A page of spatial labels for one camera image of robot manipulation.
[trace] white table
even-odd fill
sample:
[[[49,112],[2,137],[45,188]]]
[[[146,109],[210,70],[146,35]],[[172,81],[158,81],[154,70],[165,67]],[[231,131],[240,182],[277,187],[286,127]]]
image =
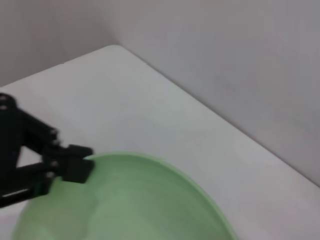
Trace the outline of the white table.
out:
[[[65,144],[144,153],[178,167],[215,200],[240,239],[320,239],[317,186],[120,46],[1,91],[58,128]],[[21,208],[0,210],[2,229]]]

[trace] robotic arm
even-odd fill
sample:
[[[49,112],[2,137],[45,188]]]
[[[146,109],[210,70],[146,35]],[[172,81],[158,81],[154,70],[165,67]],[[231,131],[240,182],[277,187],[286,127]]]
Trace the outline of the robotic arm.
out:
[[[83,184],[94,168],[84,158],[88,147],[60,146],[58,131],[17,107],[8,94],[0,93],[0,208],[46,195],[55,177]],[[26,146],[41,155],[41,162],[17,167]]]

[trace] white wall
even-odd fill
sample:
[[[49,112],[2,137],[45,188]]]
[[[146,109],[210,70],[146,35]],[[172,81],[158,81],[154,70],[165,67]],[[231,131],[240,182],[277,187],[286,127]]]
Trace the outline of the white wall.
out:
[[[94,0],[88,18],[320,185],[319,9],[318,0]]]
[[[118,42],[320,185],[320,1],[16,1],[1,84]]]

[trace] green bowl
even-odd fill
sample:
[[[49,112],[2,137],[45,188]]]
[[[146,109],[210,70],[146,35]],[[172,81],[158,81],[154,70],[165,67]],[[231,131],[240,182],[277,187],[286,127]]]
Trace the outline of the green bowl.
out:
[[[176,168],[149,156],[91,156],[86,184],[57,178],[29,202],[13,240],[235,240],[210,197]]]

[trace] table surface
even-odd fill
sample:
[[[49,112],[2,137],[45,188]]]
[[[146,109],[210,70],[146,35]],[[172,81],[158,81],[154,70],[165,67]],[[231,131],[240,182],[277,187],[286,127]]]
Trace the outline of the table surface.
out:
[[[58,128],[64,145],[144,153],[178,167],[214,199],[242,240],[320,239],[317,186],[121,46],[1,92]],[[39,159],[26,150],[21,158]],[[2,240],[22,207],[0,211]]]

